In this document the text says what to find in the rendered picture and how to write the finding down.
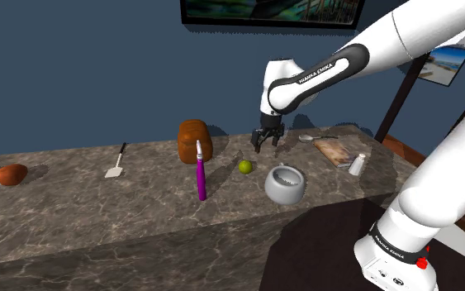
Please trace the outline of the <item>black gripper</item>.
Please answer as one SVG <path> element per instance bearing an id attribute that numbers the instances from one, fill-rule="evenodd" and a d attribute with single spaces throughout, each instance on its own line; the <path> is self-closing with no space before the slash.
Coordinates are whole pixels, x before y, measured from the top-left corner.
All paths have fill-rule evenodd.
<path id="1" fill-rule="evenodd" d="M 251 144 L 258 154 L 263 143 L 263 139 L 272 136 L 272 146 L 277 147 L 279 140 L 284 136 L 284 124 L 280 115 L 273 116 L 261 113 L 260 129 L 254 129 L 251 136 Z"/>

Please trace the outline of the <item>silver spoon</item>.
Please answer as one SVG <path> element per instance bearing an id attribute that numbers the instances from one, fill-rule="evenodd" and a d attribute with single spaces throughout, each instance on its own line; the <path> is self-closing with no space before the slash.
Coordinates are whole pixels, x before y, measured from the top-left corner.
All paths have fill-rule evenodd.
<path id="1" fill-rule="evenodd" d="M 331 140 L 337 139 L 337 136 L 310 136 L 307 134 L 302 134 L 298 136 L 298 140 L 303 143 L 311 143 L 318 140 Z"/>

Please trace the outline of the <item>grey round pot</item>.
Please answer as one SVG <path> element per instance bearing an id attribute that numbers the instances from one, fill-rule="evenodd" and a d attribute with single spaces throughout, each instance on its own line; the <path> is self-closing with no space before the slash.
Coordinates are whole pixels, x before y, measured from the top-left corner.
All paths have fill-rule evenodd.
<path id="1" fill-rule="evenodd" d="M 305 192 L 306 179 L 303 174 L 288 165 L 272 168 L 265 179 L 264 189 L 268 197 L 280 205 L 299 203 Z"/>

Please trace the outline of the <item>brown book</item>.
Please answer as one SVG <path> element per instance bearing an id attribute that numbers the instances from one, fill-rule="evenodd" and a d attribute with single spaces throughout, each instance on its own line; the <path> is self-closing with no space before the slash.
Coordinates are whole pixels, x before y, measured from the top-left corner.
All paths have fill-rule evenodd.
<path id="1" fill-rule="evenodd" d="M 314 140 L 313 145 L 337 168 L 349 167 L 356 159 L 356 155 L 336 139 Z"/>

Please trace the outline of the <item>brown bread loaf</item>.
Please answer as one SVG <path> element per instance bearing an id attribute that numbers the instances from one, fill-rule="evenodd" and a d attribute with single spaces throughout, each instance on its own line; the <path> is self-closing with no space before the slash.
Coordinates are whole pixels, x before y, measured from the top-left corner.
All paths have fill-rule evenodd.
<path id="1" fill-rule="evenodd" d="M 179 125 L 178 155 L 185 164 L 196 164 L 197 141 L 202 147 L 203 160 L 207 162 L 213 156 L 213 144 L 206 123 L 199 119 L 190 119 Z"/>

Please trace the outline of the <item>white salt shaker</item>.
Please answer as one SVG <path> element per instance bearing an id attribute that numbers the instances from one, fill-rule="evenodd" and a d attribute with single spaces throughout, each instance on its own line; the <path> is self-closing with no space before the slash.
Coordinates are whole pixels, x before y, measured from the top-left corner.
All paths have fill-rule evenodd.
<path id="1" fill-rule="evenodd" d="M 363 169 L 363 165 L 366 159 L 365 154 L 359 154 L 353 163 L 349 167 L 349 173 L 354 176 L 359 176 L 361 174 L 361 171 Z"/>

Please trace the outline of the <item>dark robot stand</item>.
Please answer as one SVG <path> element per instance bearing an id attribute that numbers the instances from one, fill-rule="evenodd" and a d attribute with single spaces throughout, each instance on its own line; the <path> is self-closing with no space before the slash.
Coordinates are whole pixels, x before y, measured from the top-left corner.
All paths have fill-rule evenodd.
<path id="1" fill-rule="evenodd" d="M 259 291 L 382 291 L 363 277 L 353 248 L 383 213 L 366 198 L 302 213 L 271 246 Z M 439 291 L 465 291 L 465 257 L 436 240 L 429 246 Z"/>

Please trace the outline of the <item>reddish brown potato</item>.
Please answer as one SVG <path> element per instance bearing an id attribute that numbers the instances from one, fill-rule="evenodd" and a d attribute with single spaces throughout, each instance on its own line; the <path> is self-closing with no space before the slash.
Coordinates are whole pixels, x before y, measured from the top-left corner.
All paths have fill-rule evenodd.
<path id="1" fill-rule="evenodd" d="M 12 164 L 0 169 L 0 184 L 4 186 L 18 185 L 28 173 L 28 168 L 21 164 Z"/>

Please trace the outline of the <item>purple handled peeler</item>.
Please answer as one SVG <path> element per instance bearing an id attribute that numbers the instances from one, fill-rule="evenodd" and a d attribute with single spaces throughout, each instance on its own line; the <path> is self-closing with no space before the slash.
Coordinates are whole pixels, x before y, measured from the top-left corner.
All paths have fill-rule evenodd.
<path id="1" fill-rule="evenodd" d="M 200 201 L 206 200 L 206 175 L 205 175 L 205 168 L 204 168 L 204 159 L 203 159 L 203 151 L 202 151 L 202 144 L 199 140 L 196 141 L 197 147 L 197 191 L 198 197 Z"/>

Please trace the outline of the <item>black framed wall picture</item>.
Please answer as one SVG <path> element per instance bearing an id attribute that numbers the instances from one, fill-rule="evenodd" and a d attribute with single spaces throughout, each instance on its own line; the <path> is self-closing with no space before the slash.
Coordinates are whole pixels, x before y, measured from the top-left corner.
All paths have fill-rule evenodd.
<path id="1" fill-rule="evenodd" d="M 354 29 L 366 0 L 179 0 L 182 23 Z"/>

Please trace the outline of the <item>dark wooden door frame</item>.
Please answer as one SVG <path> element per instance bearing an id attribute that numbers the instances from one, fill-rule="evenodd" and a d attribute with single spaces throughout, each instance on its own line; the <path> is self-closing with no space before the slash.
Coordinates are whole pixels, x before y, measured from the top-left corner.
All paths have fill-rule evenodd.
<path id="1" fill-rule="evenodd" d="M 401 110 L 406 98 L 408 97 L 412 87 L 417 80 L 421 69 L 423 68 L 425 61 L 429 58 L 429 53 L 426 53 L 419 58 L 416 58 L 410 64 L 405 78 L 403 79 L 401 86 L 399 87 L 396 96 L 394 97 L 391 106 L 388 108 L 385 117 L 382 120 L 380 127 L 377 130 L 374 139 L 380 143 L 383 142 L 387 133 L 389 132 L 393 122 L 396 119 L 399 111 Z"/>

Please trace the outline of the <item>beach wall picture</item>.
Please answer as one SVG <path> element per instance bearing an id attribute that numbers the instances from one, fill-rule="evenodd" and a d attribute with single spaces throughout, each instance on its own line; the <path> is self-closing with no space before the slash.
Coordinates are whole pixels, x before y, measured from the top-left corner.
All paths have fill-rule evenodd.
<path id="1" fill-rule="evenodd" d="M 465 49 L 444 46 L 432 50 L 418 78 L 448 87 L 465 63 Z"/>

